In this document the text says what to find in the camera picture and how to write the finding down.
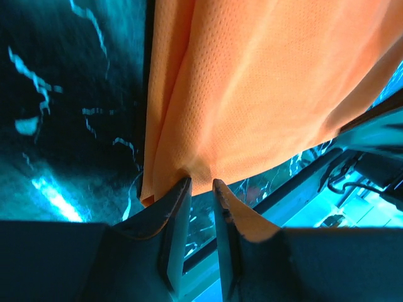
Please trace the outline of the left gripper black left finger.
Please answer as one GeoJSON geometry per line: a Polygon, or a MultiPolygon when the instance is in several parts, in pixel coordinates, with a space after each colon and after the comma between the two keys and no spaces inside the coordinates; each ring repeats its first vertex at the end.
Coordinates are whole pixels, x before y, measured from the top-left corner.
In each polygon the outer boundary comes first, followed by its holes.
{"type": "Polygon", "coordinates": [[[191,205],[191,178],[102,234],[77,301],[177,301],[191,205]]]}

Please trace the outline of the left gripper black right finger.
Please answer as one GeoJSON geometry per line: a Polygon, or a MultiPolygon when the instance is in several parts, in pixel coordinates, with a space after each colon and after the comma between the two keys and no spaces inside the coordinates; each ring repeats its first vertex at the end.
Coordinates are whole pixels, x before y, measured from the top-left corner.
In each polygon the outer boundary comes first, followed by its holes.
{"type": "Polygon", "coordinates": [[[213,180],[214,215],[224,301],[311,301],[291,250],[304,229],[281,228],[213,180]]]}

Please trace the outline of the orange t shirt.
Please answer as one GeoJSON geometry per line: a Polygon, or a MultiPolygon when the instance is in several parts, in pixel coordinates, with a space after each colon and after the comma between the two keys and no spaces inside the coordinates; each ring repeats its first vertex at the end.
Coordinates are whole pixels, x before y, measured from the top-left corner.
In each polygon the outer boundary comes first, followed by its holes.
{"type": "Polygon", "coordinates": [[[157,1],[142,204],[334,138],[401,61],[401,1],[157,1]]]}

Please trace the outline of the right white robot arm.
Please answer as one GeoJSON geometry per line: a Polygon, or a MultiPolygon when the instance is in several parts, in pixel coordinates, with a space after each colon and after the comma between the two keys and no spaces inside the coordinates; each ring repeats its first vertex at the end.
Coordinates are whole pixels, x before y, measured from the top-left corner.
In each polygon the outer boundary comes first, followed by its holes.
{"type": "Polygon", "coordinates": [[[402,90],[340,129],[338,145],[390,158],[402,158],[402,90]]]}

